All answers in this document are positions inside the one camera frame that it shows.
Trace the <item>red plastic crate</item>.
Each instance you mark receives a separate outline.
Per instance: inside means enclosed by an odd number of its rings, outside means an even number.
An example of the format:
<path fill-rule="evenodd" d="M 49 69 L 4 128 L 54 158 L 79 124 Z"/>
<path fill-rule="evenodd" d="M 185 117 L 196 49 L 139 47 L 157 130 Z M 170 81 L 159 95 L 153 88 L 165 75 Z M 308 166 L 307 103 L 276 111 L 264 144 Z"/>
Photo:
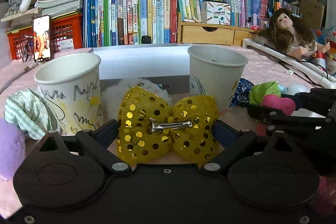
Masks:
<path fill-rule="evenodd" d="M 82 25 L 83 15 L 79 12 L 52 19 L 50 22 L 51 53 L 82 48 Z M 13 60 L 21 59 L 27 48 L 34 49 L 32 25 L 8 31 L 6 34 Z"/>

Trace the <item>wooden drawer organizer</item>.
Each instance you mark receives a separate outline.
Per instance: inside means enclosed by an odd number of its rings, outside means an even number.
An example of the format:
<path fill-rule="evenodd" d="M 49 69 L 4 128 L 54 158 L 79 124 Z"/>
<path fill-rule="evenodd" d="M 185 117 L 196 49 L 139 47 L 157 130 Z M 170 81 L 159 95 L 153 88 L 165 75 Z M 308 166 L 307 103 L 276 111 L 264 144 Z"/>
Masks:
<path fill-rule="evenodd" d="M 183 22 L 182 14 L 177 13 L 177 43 L 180 44 L 217 44 L 224 46 L 242 46 L 244 39 L 253 39 L 256 30 L 249 28 Z"/>

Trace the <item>row of upright books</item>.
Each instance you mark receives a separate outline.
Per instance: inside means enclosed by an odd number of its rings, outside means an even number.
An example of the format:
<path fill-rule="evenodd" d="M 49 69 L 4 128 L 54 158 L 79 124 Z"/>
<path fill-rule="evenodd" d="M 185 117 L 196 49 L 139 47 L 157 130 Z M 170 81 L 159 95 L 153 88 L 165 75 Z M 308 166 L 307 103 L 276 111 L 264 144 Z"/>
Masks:
<path fill-rule="evenodd" d="M 299 8 L 283 0 L 84 0 L 83 46 L 177 43 L 177 13 L 183 22 L 202 23 L 202 2 L 231 5 L 230 26 L 267 28 L 272 12 Z"/>

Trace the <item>white fluffy plush toy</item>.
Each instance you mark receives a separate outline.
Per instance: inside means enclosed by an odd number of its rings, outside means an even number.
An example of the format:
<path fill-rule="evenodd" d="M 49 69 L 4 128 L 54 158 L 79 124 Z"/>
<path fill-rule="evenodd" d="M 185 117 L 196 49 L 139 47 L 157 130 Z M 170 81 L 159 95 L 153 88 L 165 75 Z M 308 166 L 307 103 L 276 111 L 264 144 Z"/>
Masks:
<path fill-rule="evenodd" d="M 162 85 L 155 84 L 146 79 L 121 79 L 117 84 L 111 85 L 101 92 L 101 107 L 104 114 L 104 122 L 117 119 L 118 111 L 125 94 L 135 86 L 157 94 L 169 105 L 173 104 L 171 96 L 169 96 L 166 90 L 163 90 Z"/>

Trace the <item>green checked cloth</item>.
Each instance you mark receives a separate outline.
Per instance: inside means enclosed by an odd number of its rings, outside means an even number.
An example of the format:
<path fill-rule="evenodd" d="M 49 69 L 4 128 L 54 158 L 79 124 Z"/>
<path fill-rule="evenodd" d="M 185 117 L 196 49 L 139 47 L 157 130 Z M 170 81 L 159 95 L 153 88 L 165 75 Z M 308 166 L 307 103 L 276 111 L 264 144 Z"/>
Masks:
<path fill-rule="evenodd" d="M 6 98 L 4 118 L 34 140 L 41 140 L 50 131 L 61 131 L 47 101 L 30 88 Z"/>

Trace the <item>blue patterned fabric pouch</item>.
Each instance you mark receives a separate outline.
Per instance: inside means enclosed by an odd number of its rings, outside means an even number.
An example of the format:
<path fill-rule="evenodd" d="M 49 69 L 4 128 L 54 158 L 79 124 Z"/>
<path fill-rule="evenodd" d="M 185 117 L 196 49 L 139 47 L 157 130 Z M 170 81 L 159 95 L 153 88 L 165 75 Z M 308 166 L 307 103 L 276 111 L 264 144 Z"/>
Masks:
<path fill-rule="evenodd" d="M 232 97 L 230 107 L 232 106 L 241 106 L 246 107 L 249 105 L 249 94 L 254 87 L 254 84 L 251 83 L 249 80 L 241 78 L 234 96 Z"/>

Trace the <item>smartphone on stand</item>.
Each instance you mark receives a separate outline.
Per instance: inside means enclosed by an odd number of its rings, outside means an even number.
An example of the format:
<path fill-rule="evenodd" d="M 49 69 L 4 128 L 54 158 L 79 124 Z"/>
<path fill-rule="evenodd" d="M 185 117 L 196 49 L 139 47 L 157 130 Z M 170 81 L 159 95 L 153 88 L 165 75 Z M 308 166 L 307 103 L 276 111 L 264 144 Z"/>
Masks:
<path fill-rule="evenodd" d="M 35 62 L 51 58 L 50 16 L 41 16 L 33 20 L 33 57 Z"/>

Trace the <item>white paper cup with drawing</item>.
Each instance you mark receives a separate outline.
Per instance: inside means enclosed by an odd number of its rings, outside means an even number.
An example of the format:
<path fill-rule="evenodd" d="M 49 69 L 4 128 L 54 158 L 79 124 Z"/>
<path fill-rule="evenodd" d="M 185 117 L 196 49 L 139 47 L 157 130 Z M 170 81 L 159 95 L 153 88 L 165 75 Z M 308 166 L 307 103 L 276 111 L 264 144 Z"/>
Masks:
<path fill-rule="evenodd" d="M 191 96 L 213 96 L 219 115 L 230 106 L 248 59 L 224 46 L 192 45 L 190 57 Z"/>

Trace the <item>grey cardboard box tray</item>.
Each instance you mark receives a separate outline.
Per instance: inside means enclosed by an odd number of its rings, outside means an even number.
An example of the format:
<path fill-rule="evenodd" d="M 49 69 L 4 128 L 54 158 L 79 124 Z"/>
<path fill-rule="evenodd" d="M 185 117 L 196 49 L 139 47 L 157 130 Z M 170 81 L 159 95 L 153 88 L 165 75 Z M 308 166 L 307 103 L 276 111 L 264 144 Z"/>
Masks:
<path fill-rule="evenodd" d="M 189 92 L 190 44 L 142 44 L 93 48 L 100 56 L 101 90 L 121 79 L 146 79 L 169 94 Z"/>

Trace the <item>green and pink felt flower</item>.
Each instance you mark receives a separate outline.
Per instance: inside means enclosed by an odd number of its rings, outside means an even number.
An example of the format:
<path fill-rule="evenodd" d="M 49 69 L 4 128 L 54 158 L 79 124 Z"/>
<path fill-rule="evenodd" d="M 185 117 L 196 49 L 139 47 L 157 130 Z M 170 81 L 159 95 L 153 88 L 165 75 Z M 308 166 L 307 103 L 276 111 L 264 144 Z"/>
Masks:
<path fill-rule="evenodd" d="M 249 103 L 278 109 L 286 115 L 292 115 L 296 107 L 294 100 L 282 97 L 279 85 L 274 81 L 253 86 Z"/>

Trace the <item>paper cup with scribbles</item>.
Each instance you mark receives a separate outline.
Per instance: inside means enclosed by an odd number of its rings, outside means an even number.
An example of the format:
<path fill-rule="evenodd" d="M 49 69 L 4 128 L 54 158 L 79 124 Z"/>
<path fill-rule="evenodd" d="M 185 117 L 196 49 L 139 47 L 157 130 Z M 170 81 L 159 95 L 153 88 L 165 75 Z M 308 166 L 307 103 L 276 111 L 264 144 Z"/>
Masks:
<path fill-rule="evenodd" d="M 94 53 L 76 53 L 42 65 L 34 75 L 63 133 L 96 130 L 104 123 L 99 65 Z"/>

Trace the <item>white plastic pipe frame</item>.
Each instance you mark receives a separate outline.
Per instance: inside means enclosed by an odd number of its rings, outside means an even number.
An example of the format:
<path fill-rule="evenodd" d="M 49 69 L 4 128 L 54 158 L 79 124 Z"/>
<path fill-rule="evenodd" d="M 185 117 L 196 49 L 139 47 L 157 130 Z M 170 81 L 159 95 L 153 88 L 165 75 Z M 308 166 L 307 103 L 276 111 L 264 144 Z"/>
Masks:
<path fill-rule="evenodd" d="M 319 69 L 315 64 L 311 64 L 303 60 L 297 61 L 294 58 L 283 55 L 270 47 L 256 43 L 252 39 L 243 39 L 242 47 L 253 47 L 257 50 L 263 51 L 281 61 L 284 61 L 300 72 L 305 73 L 311 80 L 321 85 L 323 88 L 335 89 L 335 77 L 328 75 L 325 71 Z"/>

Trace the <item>white pocket printer box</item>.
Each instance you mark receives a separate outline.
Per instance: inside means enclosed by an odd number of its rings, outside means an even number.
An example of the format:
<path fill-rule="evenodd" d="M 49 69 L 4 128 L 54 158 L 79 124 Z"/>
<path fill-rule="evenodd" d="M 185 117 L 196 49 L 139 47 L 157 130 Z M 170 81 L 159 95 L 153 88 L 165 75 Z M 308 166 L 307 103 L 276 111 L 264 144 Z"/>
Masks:
<path fill-rule="evenodd" d="M 201 9 L 202 23 L 229 26 L 231 5 L 223 2 L 204 1 Z"/>

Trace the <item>gold sequin bow hair clip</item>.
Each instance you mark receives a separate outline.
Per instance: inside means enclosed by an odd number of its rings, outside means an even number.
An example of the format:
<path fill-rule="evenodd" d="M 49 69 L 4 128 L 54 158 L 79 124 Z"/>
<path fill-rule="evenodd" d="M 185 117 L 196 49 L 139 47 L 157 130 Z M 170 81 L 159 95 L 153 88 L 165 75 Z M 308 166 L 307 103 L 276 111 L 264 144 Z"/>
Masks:
<path fill-rule="evenodd" d="M 157 94 L 131 88 L 118 112 L 117 156 L 130 165 L 145 164 L 172 149 L 203 165 L 218 154 L 212 132 L 218 118 L 213 96 L 189 96 L 170 106 Z"/>

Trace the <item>long-haired doll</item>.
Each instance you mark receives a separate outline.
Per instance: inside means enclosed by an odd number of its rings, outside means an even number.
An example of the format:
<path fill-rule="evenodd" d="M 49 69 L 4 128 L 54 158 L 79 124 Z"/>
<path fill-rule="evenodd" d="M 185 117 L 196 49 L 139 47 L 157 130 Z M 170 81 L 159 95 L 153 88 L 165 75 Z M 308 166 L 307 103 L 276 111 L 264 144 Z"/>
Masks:
<path fill-rule="evenodd" d="M 305 22 L 287 9 L 278 9 L 270 19 L 269 27 L 259 30 L 255 41 L 291 56 L 297 60 L 308 59 L 317 52 L 326 53 L 330 44 L 315 41 Z"/>

